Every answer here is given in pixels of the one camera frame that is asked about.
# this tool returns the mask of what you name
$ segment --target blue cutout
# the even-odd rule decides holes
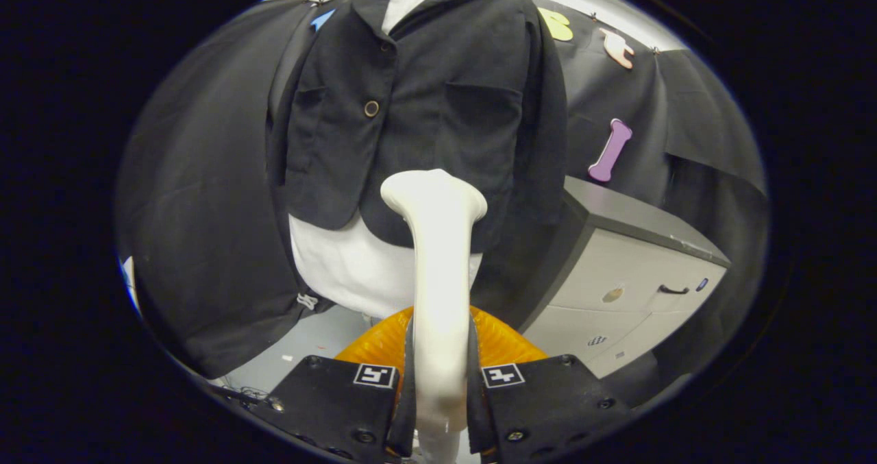
[[[313,21],[311,21],[310,24],[312,26],[316,27],[317,30],[320,30],[320,27],[323,27],[323,24],[325,24],[325,22],[329,20],[329,17],[331,17],[332,14],[334,14],[334,13],[335,13],[335,10],[330,10],[330,11],[326,12],[325,14],[322,14],[319,17],[315,18]]]

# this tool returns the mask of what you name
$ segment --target purple bone cutout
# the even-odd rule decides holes
[[[612,133],[608,136],[604,151],[600,154],[598,161],[588,168],[589,176],[603,183],[612,179],[612,167],[615,165],[615,161],[618,160],[618,155],[621,154],[624,143],[633,136],[633,131],[617,118],[611,121],[610,126],[612,127]]]

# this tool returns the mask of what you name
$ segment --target black blazer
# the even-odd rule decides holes
[[[486,198],[472,252],[499,239],[510,205],[560,210],[567,100],[554,40],[531,0],[426,0],[389,35],[389,0],[339,1],[289,78],[267,141],[288,211],[412,247],[381,198],[399,171],[441,168]]]

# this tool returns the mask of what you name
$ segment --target black metal plate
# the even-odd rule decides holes
[[[301,441],[367,463],[384,454],[399,372],[308,356],[253,414]]]
[[[576,356],[483,367],[501,464],[554,460],[626,422],[630,408]]]

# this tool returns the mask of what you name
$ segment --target yellow cutout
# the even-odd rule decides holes
[[[551,10],[545,10],[545,8],[539,8],[539,12],[542,14],[542,18],[545,19],[548,30],[551,31],[551,37],[557,40],[571,40],[573,38],[572,29],[567,27],[569,25],[567,17]]]

